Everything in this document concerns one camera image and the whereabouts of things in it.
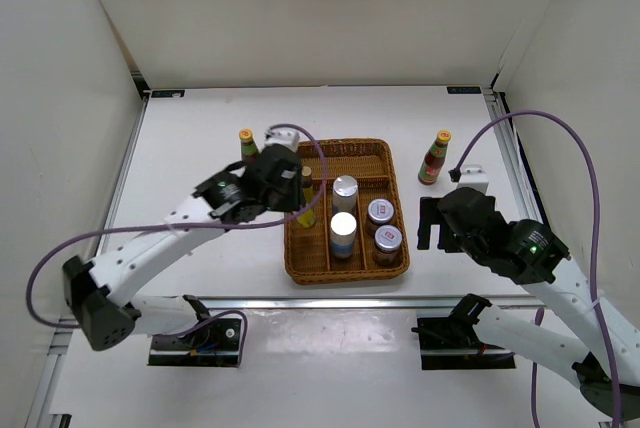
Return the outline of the small yellow cork bottle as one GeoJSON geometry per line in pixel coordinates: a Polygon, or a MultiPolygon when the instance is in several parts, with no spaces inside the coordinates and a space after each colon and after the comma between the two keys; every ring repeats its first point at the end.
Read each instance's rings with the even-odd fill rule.
{"type": "Polygon", "coordinates": [[[313,192],[312,169],[309,166],[303,166],[301,170],[302,188],[305,194],[313,192]]]}

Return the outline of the brown jar white lid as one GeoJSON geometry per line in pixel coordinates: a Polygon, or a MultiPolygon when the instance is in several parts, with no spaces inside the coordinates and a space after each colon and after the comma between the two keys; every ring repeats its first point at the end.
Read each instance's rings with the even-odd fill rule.
{"type": "Polygon", "coordinates": [[[374,234],[374,261],[383,267],[391,266],[400,253],[403,236],[393,225],[380,226],[374,234]]]}
{"type": "Polygon", "coordinates": [[[390,225],[395,216],[393,204],[385,198],[372,200],[367,207],[366,231],[374,236],[377,229],[390,225]]]}

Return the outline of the small brown cork bottle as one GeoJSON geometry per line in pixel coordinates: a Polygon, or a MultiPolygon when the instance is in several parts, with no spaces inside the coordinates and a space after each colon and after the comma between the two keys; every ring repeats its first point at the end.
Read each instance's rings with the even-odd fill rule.
{"type": "MultiPolygon", "coordinates": [[[[309,207],[314,198],[314,189],[313,185],[305,185],[303,187],[303,194],[305,199],[305,207],[309,207]]],[[[309,208],[304,214],[298,217],[298,222],[304,228],[311,228],[314,226],[316,222],[315,212],[313,208],[309,208]]]]}

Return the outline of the silver lid blue can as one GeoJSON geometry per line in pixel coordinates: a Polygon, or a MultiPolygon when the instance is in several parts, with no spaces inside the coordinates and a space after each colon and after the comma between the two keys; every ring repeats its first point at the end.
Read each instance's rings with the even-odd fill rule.
{"type": "Polygon", "coordinates": [[[349,258],[354,249],[357,233],[356,218],[348,212],[338,212],[330,220],[330,248],[339,259],[349,258]]]}

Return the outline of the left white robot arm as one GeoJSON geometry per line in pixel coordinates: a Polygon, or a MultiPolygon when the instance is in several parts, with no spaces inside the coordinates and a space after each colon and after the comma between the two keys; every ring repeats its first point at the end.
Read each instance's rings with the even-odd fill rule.
{"type": "Polygon", "coordinates": [[[296,143],[270,143],[256,160],[233,163],[200,183],[155,230],[91,260],[67,260],[65,301],[91,348],[110,349],[131,334],[173,335],[188,348],[205,344],[210,325],[196,297],[145,297],[140,289],[199,246],[254,228],[265,212],[299,211],[301,170],[296,143]]]}

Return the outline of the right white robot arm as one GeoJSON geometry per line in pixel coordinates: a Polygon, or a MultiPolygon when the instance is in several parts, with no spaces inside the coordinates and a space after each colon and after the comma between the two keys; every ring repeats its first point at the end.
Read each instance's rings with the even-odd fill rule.
{"type": "Polygon", "coordinates": [[[420,201],[418,247],[464,253],[543,302],[572,331],[566,337],[528,324],[479,295],[465,295],[446,317],[421,318],[424,351],[480,351],[499,346],[553,371],[612,419],[639,417],[639,330],[590,285],[567,246],[535,220],[506,221],[496,200],[473,188],[420,201]]]}

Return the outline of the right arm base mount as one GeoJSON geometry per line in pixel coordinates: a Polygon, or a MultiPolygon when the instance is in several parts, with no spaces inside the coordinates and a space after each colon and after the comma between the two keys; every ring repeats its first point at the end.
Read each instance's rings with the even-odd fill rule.
{"type": "Polygon", "coordinates": [[[480,314],[492,306],[481,296],[467,294],[447,316],[423,316],[411,332],[418,336],[423,371],[515,369],[514,354],[482,342],[474,328],[480,314]]]}

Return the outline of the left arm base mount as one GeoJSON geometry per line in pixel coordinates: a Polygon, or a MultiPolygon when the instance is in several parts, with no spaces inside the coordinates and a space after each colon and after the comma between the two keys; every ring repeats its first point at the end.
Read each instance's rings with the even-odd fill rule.
{"type": "Polygon", "coordinates": [[[185,334],[154,335],[147,365],[151,367],[238,368],[243,359],[248,317],[231,309],[212,314],[197,298],[186,301],[197,323],[185,334]]]}

